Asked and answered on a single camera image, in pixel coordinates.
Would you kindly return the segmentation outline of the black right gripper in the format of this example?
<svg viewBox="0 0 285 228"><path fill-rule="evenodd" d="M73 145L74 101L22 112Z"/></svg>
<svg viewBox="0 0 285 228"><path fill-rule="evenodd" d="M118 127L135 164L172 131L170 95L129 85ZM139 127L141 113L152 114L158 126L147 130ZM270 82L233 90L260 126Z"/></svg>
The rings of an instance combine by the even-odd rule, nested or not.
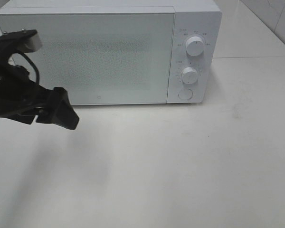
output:
<svg viewBox="0 0 285 228"><path fill-rule="evenodd" d="M12 65L9 59L18 54L33 68L35 80L21 65ZM47 90L40 86L40 72L27 53L10 53L0 47L0 117L23 124L32 124L35 117L39 124L55 124L75 130L79 117L62 87Z"/></svg>

